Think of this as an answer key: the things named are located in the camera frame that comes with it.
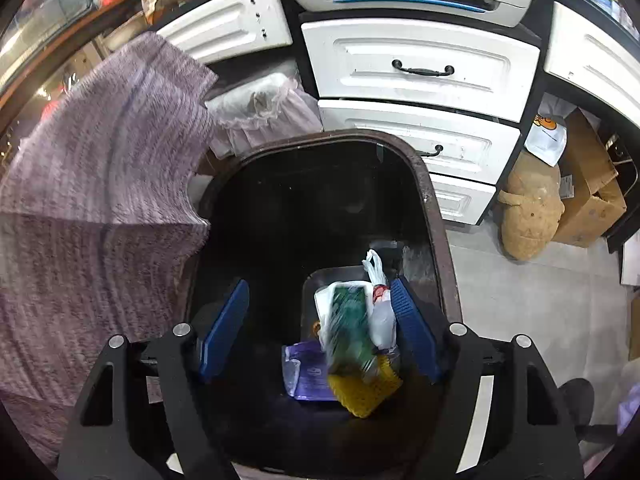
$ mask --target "silver screw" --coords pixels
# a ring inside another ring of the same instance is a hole
[[[189,323],[178,323],[174,326],[174,335],[177,335],[178,337],[187,335],[189,332],[191,332],[191,326]]]
[[[516,343],[518,344],[518,346],[521,346],[523,348],[529,348],[531,346],[531,339],[524,334],[520,334],[516,338]]]
[[[120,348],[123,344],[124,344],[124,338],[119,334],[109,339],[109,346],[111,348]]]
[[[462,336],[466,334],[466,326],[464,326],[462,323],[452,323],[449,325],[449,331],[453,335]]]

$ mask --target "blue gripper pad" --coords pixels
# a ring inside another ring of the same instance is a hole
[[[402,336],[414,356],[418,371],[436,383],[442,376],[438,364],[436,339],[424,322],[409,291],[400,279],[391,282],[391,307],[396,321],[402,330]]]
[[[240,280],[202,342],[198,370],[201,380],[208,382],[222,373],[248,307],[249,284]]]

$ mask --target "drawer panel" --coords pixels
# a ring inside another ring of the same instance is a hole
[[[445,220],[476,224],[495,194],[495,187],[487,184],[435,173],[430,173],[429,176],[436,192],[440,214]]]
[[[557,2],[545,71],[583,88],[640,126],[640,63],[609,34]]]
[[[429,171],[495,184],[520,132],[504,124],[462,114],[366,101],[320,100],[325,130],[365,128],[401,137],[424,157]]]
[[[540,51],[521,41],[450,23],[358,18],[303,23],[320,97],[409,101],[519,122]],[[449,76],[402,72],[426,68]]]
[[[292,43],[280,0],[211,0],[158,34],[201,63]]]

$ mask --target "purple packet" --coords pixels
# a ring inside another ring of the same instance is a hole
[[[336,400],[326,382],[326,358],[314,339],[282,347],[282,379],[297,400]]]

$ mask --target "green plastic wrapper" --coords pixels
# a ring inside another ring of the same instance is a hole
[[[367,300],[363,287],[335,287],[327,340],[328,373],[360,375],[364,380],[370,380],[378,373],[378,358],[369,336]]]

